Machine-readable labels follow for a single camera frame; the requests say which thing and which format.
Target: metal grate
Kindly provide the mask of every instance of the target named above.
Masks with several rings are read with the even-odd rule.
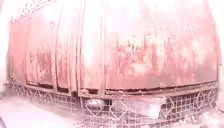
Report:
[[[116,100],[98,108],[84,107],[84,123],[90,128],[169,127],[180,120],[191,120],[214,106],[217,89],[167,97],[166,103],[152,107],[152,102]]]
[[[13,82],[10,94],[68,116],[79,128],[157,128],[171,127],[180,120],[194,121],[199,114],[214,107],[218,91],[212,88],[167,96],[162,98],[162,102],[130,99],[91,101],[21,85]],[[89,101],[100,105],[93,106]]]

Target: wire mesh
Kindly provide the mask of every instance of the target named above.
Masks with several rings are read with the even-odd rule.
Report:
[[[12,96],[23,97],[52,112],[69,116],[79,128],[157,128],[172,127],[181,120],[194,121],[199,114],[214,107],[218,90],[166,96],[163,103],[130,99],[91,100],[28,88],[18,83],[12,84],[9,91]]]
[[[181,120],[193,121],[198,114],[214,107],[216,94],[217,89],[211,89],[167,97],[166,103],[160,105],[160,110],[153,108],[150,101],[116,100],[98,108],[84,105],[84,123],[90,128],[171,127]]]

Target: corrugated metal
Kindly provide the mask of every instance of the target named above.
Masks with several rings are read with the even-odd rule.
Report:
[[[52,3],[32,14],[26,54],[29,82],[53,85],[52,66],[55,62],[51,61],[54,57],[60,11],[58,4]]]
[[[26,17],[20,22],[12,25],[11,40],[10,40],[10,67],[11,75],[19,81],[26,81],[25,72],[25,54],[26,54],[26,39],[29,29],[29,19]]]
[[[100,89],[104,76],[102,74],[102,36],[101,18],[104,6],[102,0],[87,0],[83,21],[81,42],[81,88]]]
[[[57,36],[56,62],[57,80],[61,88],[77,89],[77,43],[84,1],[63,1],[63,11]]]

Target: concrete floor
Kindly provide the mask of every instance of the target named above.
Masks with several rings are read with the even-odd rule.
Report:
[[[16,97],[0,101],[0,115],[7,128],[71,128],[72,126],[71,120]]]

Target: rusty metal panel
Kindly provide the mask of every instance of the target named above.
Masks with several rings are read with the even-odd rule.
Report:
[[[58,29],[56,47],[58,86],[69,88],[71,91],[77,90],[76,48],[83,8],[83,0],[64,1]]]
[[[29,17],[26,17],[21,19],[20,22],[11,25],[9,44],[10,75],[22,82],[26,81],[25,54],[29,19]]]
[[[81,42],[81,85],[80,88],[101,89],[103,84],[101,18],[104,7],[102,0],[87,0]]]
[[[203,2],[110,1],[106,88],[152,89],[217,80],[218,42]]]
[[[54,84],[52,67],[55,62],[52,58],[60,11],[60,6],[54,2],[32,13],[26,54],[28,82]]]

